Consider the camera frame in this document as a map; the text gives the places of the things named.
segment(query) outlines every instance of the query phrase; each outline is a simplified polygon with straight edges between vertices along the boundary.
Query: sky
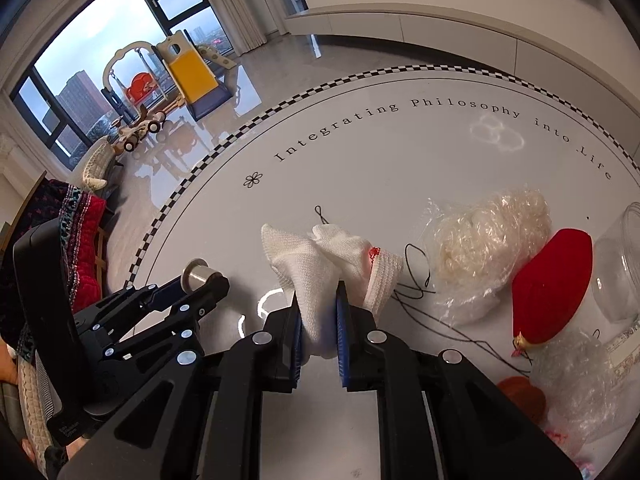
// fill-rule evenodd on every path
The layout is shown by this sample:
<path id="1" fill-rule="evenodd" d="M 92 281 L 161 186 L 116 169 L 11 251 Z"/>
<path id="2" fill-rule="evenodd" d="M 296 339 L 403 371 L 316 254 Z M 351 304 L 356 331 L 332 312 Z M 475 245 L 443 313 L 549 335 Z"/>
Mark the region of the sky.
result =
<path id="1" fill-rule="evenodd" d="M 171 19 L 200 1 L 159 0 L 159 4 Z M 188 26 L 200 26 L 206 33 L 220 24 L 212 10 L 207 9 L 191 16 Z M 151 44 L 164 40 L 164 33 L 144 0 L 94 0 L 53 40 L 35 66 L 54 95 L 81 70 L 87 72 L 99 90 L 103 88 L 102 72 L 116 50 L 140 40 Z M 129 52 L 115 65 L 115 73 L 125 85 L 139 72 L 146 69 L 135 52 Z M 47 105 L 30 98 L 27 88 L 20 94 L 41 119 Z"/>

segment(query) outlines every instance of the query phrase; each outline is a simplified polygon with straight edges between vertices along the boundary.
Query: checkered table border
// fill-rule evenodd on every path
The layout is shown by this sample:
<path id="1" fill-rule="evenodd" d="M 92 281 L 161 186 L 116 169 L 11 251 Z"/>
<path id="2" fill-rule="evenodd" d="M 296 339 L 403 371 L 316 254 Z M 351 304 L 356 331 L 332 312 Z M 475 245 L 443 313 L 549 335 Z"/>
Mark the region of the checkered table border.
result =
<path id="1" fill-rule="evenodd" d="M 324 83 L 324 84 L 321 84 L 319 86 L 315 86 L 315 87 L 313 87 L 313 88 L 311 88 L 311 89 L 309 89 L 309 90 L 307 90 L 305 92 L 301 92 L 300 94 L 294 95 L 292 98 L 287 99 L 286 101 L 283 101 L 283 102 L 279 103 L 277 106 L 275 106 L 273 108 L 269 108 L 268 110 L 266 110 L 261 115 L 257 116 L 256 118 L 252 119 L 251 121 L 245 123 L 235 133 L 229 135 L 225 139 L 224 143 L 221 143 L 221 144 L 217 145 L 213 150 L 211 150 L 209 152 L 209 155 L 205 156 L 200 162 L 195 164 L 193 169 L 191 170 L 190 176 L 186 177 L 178 185 L 177 189 L 171 194 L 171 196 L 169 197 L 167 202 L 160 209 L 160 211 L 158 213 L 158 216 L 151 222 L 151 227 L 149 228 L 149 231 L 145 234 L 145 236 L 142 239 L 142 245 L 140 245 L 140 248 L 136 251 L 135 260 L 131 264 L 131 266 L 129 267 L 129 278 L 125 281 L 124 287 L 129 286 L 129 285 L 133 285 L 133 282 L 136 279 L 138 271 L 140 270 L 140 265 L 142 264 L 142 261 L 143 261 L 145 255 L 146 255 L 146 252 L 147 252 L 149 246 L 151 245 L 151 242 L 154 239 L 154 236 L 158 232 L 158 229 L 162 225 L 162 222 L 164 221 L 164 219 L 169 214 L 169 211 L 171 211 L 171 209 L 173 208 L 175 203 L 178 202 L 178 199 L 182 196 L 182 194 L 185 192 L 185 190 L 191 185 L 191 183 L 196 179 L 196 177 L 199 174 L 201 174 L 202 171 L 209 164 L 211 164 L 213 162 L 213 160 L 215 160 L 215 158 L 218 155 L 220 155 L 220 153 L 224 152 L 229 146 L 231 146 L 231 144 L 233 144 L 234 142 L 236 142 L 236 140 L 240 139 L 242 136 L 244 136 L 245 134 L 250 132 L 258 124 L 260 124 L 261 122 L 267 120 L 269 117 L 271 117 L 272 115 L 276 114 L 277 112 L 279 112 L 281 110 L 284 110 L 285 108 L 291 106 L 292 104 L 295 104 L 295 103 L 297 103 L 299 101 L 302 101 L 303 99 L 311 97 L 312 95 L 319 94 L 320 92 L 323 92 L 323 91 L 328 90 L 330 88 L 336 88 L 337 86 L 343 85 L 345 83 L 350 83 L 350 82 L 353 82 L 353 81 L 358 81 L 358 80 L 366 79 L 366 78 L 369 78 L 369 77 L 375 77 L 377 75 L 395 74 L 395 73 L 401 73 L 401 72 L 434 72 L 434 71 L 436 71 L 436 72 L 438 72 L 438 71 L 442 71 L 442 72 L 462 72 L 462 73 L 477 74 L 477 75 L 484 75 L 484 76 L 488 76 L 488 77 L 493 77 L 495 79 L 501 79 L 503 81 L 509 81 L 511 83 L 514 83 L 514 84 L 523 86 L 525 88 L 528 88 L 530 90 L 533 90 L 535 92 L 538 92 L 539 94 L 542 94 L 542 95 L 544 95 L 546 97 L 549 97 L 549 98 L 553 99 L 554 101 L 557 101 L 560 104 L 563 104 L 567 108 L 570 108 L 573 112 L 575 112 L 576 114 L 580 115 L 583 119 L 587 120 L 589 123 L 591 123 L 593 126 L 595 126 L 602 134 L 604 134 L 604 136 L 608 137 L 617 148 L 622 150 L 623 155 L 627 158 L 627 160 L 631 163 L 631 165 L 636 169 L 636 171 L 640 171 L 640 168 L 635 163 L 635 161 L 633 160 L 631 155 L 629 155 L 625 151 L 625 149 L 620 145 L 620 143 L 617 142 L 617 140 L 614 139 L 613 136 L 600 125 L 600 123 L 598 123 L 592 117 L 590 117 L 587 114 L 585 114 L 583 111 L 580 110 L 580 108 L 577 108 L 577 107 L 573 106 L 570 102 L 559 98 L 556 94 L 548 92 L 547 90 L 545 90 L 543 88 L 540 88 L 539 86 L 535 86 L 535 85 L 533 85 L 533 84 L 531 84 L 531 83 L 529 83 L 527 81 L 524 81 L 524 80 L 522 80 L 522 79 L 520 79 L 520 78 L 518 78 L 516 76 L 502 74 L 502 73 L 499 73 L 499 72 L 490 72 L 489 70 L 478 70 L 476 68 L 462 68 L 461 66 L 420 65 L 420 64 L 419 65 L 394 66 L 394 67 L 390 67 L 390 68 L 381 68 L 381 69 L 378 69 L 378 70 L 370 70 L 368 72 L 361 72 L 359 74 L 354 74 L 354 75 L 350 75 L 350 76 L 347 76 L 347 77 L 341 77 L 340 79 L 336 79 L 336 80 L 331 81 L 329 83 Z"/>

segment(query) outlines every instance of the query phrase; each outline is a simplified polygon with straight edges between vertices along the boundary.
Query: crumpled plastic wrap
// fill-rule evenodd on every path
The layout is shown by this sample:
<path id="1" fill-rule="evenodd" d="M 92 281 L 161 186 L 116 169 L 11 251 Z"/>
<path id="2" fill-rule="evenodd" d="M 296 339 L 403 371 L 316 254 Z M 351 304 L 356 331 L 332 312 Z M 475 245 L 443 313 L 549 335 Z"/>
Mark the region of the crumpled plastic wrap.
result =
<path id="1" fill-rule="evenodd" d="M 496 293 L 546 244 L 551 218 L 542 194 L 527 188 L 473 205 L 428 201 L 421 244 L 436 294 L 432 310 L 449 324 L 485 316 Z"/>
<path id="2" fill-rule="evenodd" d="M 548 406 L 545 433 L 571 458 L 612 426 L 619 388 L 606 345 L 565 329 L 535 352 L 530 381 Z"/>

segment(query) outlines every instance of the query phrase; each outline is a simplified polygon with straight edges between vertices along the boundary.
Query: transparent container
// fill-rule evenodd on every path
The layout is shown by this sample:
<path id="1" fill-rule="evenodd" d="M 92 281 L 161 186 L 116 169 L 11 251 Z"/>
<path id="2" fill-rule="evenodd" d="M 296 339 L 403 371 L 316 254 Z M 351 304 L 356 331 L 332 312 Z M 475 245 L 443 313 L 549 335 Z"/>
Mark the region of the transparent container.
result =
<path id="1" fill-rule="evenodd" d="M 609 322 L 640 312 L 640 203 L 631 203 L 596 241 L 591 289 Z"/>

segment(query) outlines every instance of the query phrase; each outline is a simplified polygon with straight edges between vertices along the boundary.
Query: toy wheel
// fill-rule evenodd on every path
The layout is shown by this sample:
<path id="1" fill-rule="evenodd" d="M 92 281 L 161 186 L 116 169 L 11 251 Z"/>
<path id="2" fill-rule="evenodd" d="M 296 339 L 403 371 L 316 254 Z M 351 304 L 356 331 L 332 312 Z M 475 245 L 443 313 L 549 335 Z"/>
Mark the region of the toy wheel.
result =
<path id="1" fill-rule="evenodd" d="M 158 133 L 161 128 L 162 124 L 160 124 L 158 121 L 149 121 L 149 124 L 146 127 L 147 131 L 151 132 L 152 134 Z"/>

